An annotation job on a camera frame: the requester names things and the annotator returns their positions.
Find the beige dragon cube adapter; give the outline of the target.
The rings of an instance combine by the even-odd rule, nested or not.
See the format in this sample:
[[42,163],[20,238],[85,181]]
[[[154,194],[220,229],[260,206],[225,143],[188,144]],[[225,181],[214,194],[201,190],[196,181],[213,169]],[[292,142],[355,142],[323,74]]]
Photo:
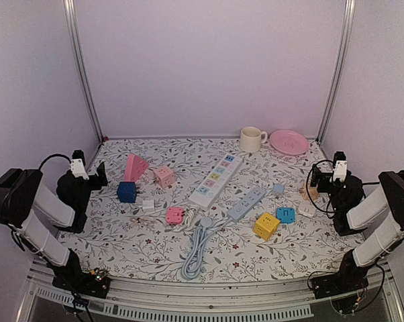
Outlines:
[[303,186],[299,189],[299,193],[304,201],[310,201],[310,199],[315,201],[319,198],[319,192],[317,191],[317,187],[311,186],[310,182],[308,183],[304,182]]

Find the dark blue cube adapter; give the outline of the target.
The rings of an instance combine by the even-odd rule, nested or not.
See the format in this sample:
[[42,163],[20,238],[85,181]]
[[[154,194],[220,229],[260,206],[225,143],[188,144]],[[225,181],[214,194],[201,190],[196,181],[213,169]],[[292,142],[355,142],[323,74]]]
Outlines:
[[117,188],[117,197],[121,203],[135,203],[139,188],[135,182],[122,181]]

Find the white square adapter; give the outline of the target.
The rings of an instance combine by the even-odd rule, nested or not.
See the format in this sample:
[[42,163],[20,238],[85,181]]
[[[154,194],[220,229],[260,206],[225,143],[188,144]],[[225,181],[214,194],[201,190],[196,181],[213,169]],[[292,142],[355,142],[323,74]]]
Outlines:
[[298,213],[308,218],[313,218],[316,214],[316,208],[311,203],[303,201],[299,204]]

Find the pink triangular socket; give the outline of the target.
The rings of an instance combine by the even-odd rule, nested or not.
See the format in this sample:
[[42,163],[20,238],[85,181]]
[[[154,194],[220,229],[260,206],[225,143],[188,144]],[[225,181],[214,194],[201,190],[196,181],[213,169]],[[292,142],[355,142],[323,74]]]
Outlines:
[[148,169],[148,167],[149,163],[145,159],[135,154],[129,154],[126,161],[123,181],[137,182]]

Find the light blue small plug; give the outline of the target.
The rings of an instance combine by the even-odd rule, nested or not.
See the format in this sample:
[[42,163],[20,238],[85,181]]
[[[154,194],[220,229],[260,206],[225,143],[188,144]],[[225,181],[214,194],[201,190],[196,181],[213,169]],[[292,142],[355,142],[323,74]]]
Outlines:
[[283,184],[274,184],[272,191],[276,195],[281,195],[285,191],[285,186]]

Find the cyan square adapter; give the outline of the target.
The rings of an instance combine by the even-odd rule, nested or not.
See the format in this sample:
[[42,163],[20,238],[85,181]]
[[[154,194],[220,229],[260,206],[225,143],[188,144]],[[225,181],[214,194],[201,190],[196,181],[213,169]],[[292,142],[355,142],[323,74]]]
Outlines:
[[276,210],[276,218],[283,224],[295,222],[295,209],[291,207],[279,207]]

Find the white phone charger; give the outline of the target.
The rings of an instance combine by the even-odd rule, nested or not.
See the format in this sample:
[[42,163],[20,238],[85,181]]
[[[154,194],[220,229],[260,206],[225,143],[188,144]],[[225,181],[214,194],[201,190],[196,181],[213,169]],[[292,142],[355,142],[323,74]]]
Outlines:
[[141,210],[145,213],[161,210],[162,205],[155,200],[143,200],[141,204]]

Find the grey small power strip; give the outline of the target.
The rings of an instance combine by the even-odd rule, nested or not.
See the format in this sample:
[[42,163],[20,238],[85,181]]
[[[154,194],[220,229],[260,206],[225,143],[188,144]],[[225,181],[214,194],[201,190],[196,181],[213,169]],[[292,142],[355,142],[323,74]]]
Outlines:
[[238,222],[264,198],[265,194],[264,189],[258,186],[254,187],[228,211],[228,217],[233,222]]

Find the pink cube socket adapter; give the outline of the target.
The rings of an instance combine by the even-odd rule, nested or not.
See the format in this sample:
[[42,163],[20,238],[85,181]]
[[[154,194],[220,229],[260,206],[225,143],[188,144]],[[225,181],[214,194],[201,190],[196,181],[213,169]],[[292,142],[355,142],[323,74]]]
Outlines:
[[168,166],[160,166],[154,169],[156,183],[163,189],[168,188],[175,182],[174,172]]

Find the yellow square adapter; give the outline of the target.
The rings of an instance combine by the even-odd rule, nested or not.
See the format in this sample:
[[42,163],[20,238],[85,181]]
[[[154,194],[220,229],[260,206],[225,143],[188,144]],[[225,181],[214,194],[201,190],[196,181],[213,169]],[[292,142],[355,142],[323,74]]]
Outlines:
[[263,213],[255,222],[253,232],[268,241],[270,237],[277,231],[280,221],[268,212]]

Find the pink square charger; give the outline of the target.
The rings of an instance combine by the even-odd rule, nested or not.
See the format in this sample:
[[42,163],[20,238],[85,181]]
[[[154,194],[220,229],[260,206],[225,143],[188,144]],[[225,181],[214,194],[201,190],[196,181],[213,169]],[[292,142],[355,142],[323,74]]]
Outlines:
[[185,211],[182,207],[169,207],[166,211],[166,222],[169,225],[180,225],[184,216]]

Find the white power strip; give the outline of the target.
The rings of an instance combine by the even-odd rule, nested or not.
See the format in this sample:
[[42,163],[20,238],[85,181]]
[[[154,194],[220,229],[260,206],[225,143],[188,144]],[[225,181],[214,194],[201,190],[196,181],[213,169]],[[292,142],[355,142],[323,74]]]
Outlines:
[[242,163],[243,159],[241,157],[225,154],[192,192],[189,202],[197,205],[203,211],[210,210],[214,201],[221,194]]

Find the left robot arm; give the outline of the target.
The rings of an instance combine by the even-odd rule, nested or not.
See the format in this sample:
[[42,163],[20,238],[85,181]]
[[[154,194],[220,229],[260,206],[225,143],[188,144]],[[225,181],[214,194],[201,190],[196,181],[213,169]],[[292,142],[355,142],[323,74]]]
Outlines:
[[0,223],[18,233],[55,267],[71,261],[71,251],[63,246],[39,220],[38,209],[61,231],[81,233],[93,191],[108,185],[105,163],[97,173],[84,172],[81,159],[71,160],[70,170],[58,180],[56,193],[43,182],[40,169],[10,168],[0,177]]

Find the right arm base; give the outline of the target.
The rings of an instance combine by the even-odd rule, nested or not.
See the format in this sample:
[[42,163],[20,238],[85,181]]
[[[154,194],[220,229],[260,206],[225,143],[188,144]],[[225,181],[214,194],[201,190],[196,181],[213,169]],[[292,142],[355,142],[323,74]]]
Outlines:
[[[354,303],[348,307],[345,307],[345,300],[335,300],[332,303],[332,307],[337,313],[341,315],[353,315],[371,306],[383,290],[386,272],[378,264],[379,260],[383,258],[384,256],[381,254],[375,258],[372,264],[358,266],[354,261],[353,250],[350,250],[344,254],[337,272],[331,274],[325,272],[325,275],[312,277],[315,274],[313,272],[307,278],[307,287],[313,292],[316,299],[323,299],[361,289],[361,293],[357,293]],[[365,305],[361,306],[360,303],[369,286],[367,273],[374,266],[381,270],[381,285],[378,287],[375,295]]]

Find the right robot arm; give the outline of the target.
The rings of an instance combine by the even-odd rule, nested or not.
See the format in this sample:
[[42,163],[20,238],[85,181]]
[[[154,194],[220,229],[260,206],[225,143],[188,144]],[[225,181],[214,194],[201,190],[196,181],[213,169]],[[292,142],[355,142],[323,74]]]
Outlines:
[[340,236],[362,233],[374,223],[378,226],[353,250],[338,260],[343,271],[334,279],[339,292],[349,292],[360,282],[357,270],[373,266],[381,257],[390,254],[404,240],[404,170],[386,171],[373,182],[374,190],[366,194],[363,182],[352,175],[345,162],[338,162],[331,172],[323,172],[314,164],[309,171],[305,189],[315,187],[328,196],[323,210],[333,221]]

